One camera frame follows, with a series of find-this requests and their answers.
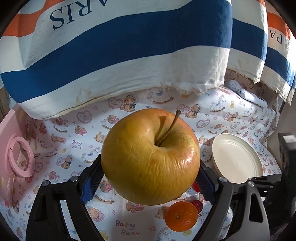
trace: white lid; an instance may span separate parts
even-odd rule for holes
[[[216,136],[212,152],[218,174],[232,183],[244,183],[249,177],[263,176],[259,156],[238,136],[229,133]]]

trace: blue gripper pad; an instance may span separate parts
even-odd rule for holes
[[[93,199],[103,177],[104,172],[101,166],[101,162],[99,162],[99,164],[94,168],[94,170],[91,172],[91,174],[83,184],[83,191],[80,198],[83,204],[86,204],[87,201]]]
[[[214,193],[218,189],[218,183],[215,185],[214,182],[216,182],[217,178],[218,176],[215,174],[215,172],[211,168],[206,167],[201,161],[200,170],[196,177],[196,182],[205,200],[209,201],[212,205],[214,205],[216,201]]]

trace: yellow apple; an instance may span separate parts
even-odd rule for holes
[[[151,108],[136,111],[112,127],[102,146],[101,161],[106,178],[122,197],[158,205],[174,200],[191,186],[200,167],[200,149],[184,120]]]

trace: pink plastic object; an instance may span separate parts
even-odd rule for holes
[[[25,176],[35,169],[33,151],[25,140],[27,115],[19,105],[15,105],[0,123],[0,197],[5,199],[5,203],[8,203],[9,206],[12,205],[12,187],[15,175],[10,162],[13,161],[17,166],[16,161],[20,154],[19,143],[26,150],[30,162],[30,170],[26,171]]]
[[[14,157],[13,157],[13,147],[15,146],[16,142],[21,143],[22,146],[24,147],[24,150],[28,153],[28,157],[29,157],[28,168],[25,171],[20,169],[17,166],[16,161],[14,160]],[[28,142],[24,138],[16,136],[12,139],[12,141],[9,144],[8,160],[9,160],[9,163],[10,163],[10,166],[12,167],[12,169],[20,177],[30,177],[33,175],[33,173],[35,171],[34,153],[31,149],[30,145],[28,144]]]

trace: metal bolt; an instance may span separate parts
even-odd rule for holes
[[[219,180],[220,182],[223,182],[223,183],[227,182],[227,179],[225,177],[219,177]]]
[[[70,178],[70,181],[71,182],[76,182],[78,180],[78,176],[72,176],[71,178]]]
[[[253,182],[251,182],[251,181],[248,182],[248,185],[249,185],[250,187],[254,187],[254,186],[255,186],[255,184],[254,184]]]
[[[44,181],[44,182],[42,183],[42,186],[46,187],[48,184],[49,184],[49,181],[46,180],[46,181]]]

